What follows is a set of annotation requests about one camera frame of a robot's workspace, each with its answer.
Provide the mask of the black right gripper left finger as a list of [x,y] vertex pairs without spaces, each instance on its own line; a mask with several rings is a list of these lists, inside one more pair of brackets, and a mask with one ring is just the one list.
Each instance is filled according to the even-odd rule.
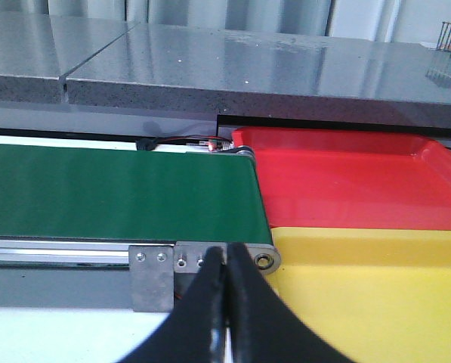
[[181,301],[126,362],[223,362],[224,266],[220,247],[207,249],[204,262]]

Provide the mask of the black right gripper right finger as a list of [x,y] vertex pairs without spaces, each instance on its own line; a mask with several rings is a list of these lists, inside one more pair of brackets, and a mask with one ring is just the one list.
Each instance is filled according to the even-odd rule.
[[227,303],[235,362],[351,361],[298,319],[243,244],[227,246]]

